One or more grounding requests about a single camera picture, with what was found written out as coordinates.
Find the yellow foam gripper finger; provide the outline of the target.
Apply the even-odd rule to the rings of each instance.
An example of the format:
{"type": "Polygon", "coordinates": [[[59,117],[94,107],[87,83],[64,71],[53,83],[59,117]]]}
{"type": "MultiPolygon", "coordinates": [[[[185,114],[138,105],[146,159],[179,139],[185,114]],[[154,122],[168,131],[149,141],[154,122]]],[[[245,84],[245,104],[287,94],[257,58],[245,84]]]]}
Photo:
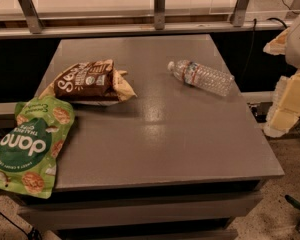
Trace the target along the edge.
{"type": "Polygon", "coordinates": [[[276,84],[263,131],[268,137],[281,137],[300,120],[300,70],[291,77],[281,76],[276,84]]]}
{"type": "Polygon", "coordinates": [[[289,28],[283,30],[278,36],[264,46],[263,51],[270,55],[284,55],[288,33],[289,28]]]}

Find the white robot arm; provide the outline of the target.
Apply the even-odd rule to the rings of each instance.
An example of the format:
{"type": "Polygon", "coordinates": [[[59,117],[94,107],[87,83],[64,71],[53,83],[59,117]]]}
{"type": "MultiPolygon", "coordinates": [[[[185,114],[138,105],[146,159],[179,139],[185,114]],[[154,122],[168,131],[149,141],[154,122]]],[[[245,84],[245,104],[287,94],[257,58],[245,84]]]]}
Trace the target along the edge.
{"type": "Polygon", "coordinates": [[[280,77],[266,116],[263,131],[267,136],[277,138],[300,122],[300,14],[290,27],[268,42],[263,51],[284,55],[286,63],[297,69],[291,77],[280,77]]]}

